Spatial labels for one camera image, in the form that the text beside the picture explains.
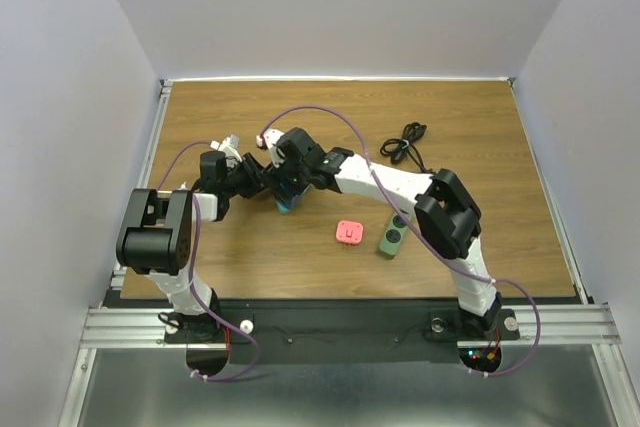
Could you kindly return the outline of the teal triangular power strip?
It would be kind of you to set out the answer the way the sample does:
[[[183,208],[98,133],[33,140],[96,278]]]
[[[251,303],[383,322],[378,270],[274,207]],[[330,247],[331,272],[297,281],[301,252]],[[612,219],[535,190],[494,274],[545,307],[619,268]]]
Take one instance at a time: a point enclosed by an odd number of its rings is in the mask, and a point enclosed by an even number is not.
[[[296,200],[293,200],[291,202],[281,202],[279,200],[276,201],[276,207],[278,211],[283,215],[291,213],[296,208],[297,204],[298,202]]]

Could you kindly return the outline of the blue cube socket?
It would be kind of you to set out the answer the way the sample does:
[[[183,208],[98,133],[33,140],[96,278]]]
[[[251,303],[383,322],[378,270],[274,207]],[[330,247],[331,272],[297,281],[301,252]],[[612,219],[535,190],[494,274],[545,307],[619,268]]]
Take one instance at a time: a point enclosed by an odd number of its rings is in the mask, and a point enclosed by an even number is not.
[[[296,200],[299,203],[310,188],[310,184],[300,184],[283,187],[283,194],[281,195],[279,201],[291,202],[293,200]]]

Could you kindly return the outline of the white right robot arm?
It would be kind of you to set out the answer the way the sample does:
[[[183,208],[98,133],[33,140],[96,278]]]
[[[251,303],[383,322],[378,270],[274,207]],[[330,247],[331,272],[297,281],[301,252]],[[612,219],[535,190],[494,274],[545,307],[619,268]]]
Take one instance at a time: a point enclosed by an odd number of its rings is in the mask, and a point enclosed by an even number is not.
[[[267,129],[256,143],[269,153],[272,189],[283,203],[312,186],[387,202],[402,220],[411,214],[419,238],[451,271],[463,331],[482,337],[495,328],[502,303],[483,257],[481,211],[454,172],[410,173],[348,149],[326,151],[301,128]]]

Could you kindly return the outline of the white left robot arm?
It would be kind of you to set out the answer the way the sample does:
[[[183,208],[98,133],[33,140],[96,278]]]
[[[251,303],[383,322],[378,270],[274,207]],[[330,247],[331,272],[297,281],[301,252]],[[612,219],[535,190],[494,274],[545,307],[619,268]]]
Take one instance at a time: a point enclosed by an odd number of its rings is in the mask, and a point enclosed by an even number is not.
[[[188,318],[199,340],[215,339],[222,329],[215,291],[195,273],[193,234],[204,222],[224,219],[235,196],[251,198],[267,188],[271,164],[236,152],[236,138],[214,143],[200,154],[192,185],[169,193],[136,188],[131,192],[116,241],[120,265],[143,276],[164,293],[174,311]]]

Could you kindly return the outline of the pink square socket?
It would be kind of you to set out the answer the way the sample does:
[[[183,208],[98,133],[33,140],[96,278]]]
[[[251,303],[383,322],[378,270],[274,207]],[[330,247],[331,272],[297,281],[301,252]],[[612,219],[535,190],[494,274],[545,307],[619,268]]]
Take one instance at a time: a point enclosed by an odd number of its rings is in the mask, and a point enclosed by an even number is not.
[[[337,223],[335,239],[345,245],[359,245],[363,240],[364,226],[357,221],[340,220]]]

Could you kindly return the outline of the green power strip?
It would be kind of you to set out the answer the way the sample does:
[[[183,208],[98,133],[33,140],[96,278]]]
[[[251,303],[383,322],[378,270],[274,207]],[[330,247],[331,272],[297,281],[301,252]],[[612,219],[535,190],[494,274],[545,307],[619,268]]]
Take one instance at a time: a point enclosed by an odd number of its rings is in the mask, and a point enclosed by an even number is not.
[[[377,254],[385,259],[395,259],[409,231],[407,223],[394,214],[378,243]]]

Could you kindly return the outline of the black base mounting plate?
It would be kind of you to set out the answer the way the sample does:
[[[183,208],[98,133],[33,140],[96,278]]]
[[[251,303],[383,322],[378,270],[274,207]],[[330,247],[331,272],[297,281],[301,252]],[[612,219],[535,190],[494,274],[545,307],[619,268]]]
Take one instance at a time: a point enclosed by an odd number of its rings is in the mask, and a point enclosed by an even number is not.
[[[162,313],[165,341],[209,376],[233,365],[464,361],[495,371],[500,342],[520,337],[513,310],[475,321],[454,300],[258,300],[222,302],[208,314]]]

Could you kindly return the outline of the aluminium table edge rail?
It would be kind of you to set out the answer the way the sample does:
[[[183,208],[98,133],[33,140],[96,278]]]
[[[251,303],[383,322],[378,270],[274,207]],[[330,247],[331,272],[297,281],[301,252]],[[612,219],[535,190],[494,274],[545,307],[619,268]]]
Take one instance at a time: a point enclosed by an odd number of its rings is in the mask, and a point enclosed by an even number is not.
[[[148,185],[174,81],[171,79],[161,79],[159,81],[159,84],[159,97],[156,106],[153,109],[151,130],[146,142],[144,156],[142,158],[141,170],[136,181],[137,187],[146,187]]]

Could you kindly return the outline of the front aluminium rail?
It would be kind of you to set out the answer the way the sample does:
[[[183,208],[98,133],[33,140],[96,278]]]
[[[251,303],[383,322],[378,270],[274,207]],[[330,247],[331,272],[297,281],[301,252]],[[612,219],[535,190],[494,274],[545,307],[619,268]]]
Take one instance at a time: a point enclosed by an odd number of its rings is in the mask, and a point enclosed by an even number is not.
[[[365,346],[408,344],[410,339],[434,344],[582,345],[621,341],[609,307],[595,304],[504,307],[495,328],[483,332],[463,326],[458,310],[448,302],[422,301],[265,301],[224,305],[235,329],[231,339],[241,344],[269,340],[285,345],[305,341]],[[90,349],[190,347],[225,344],[222,328],[209,316],[178,320],[161,309],[92,309],[80,344]]]

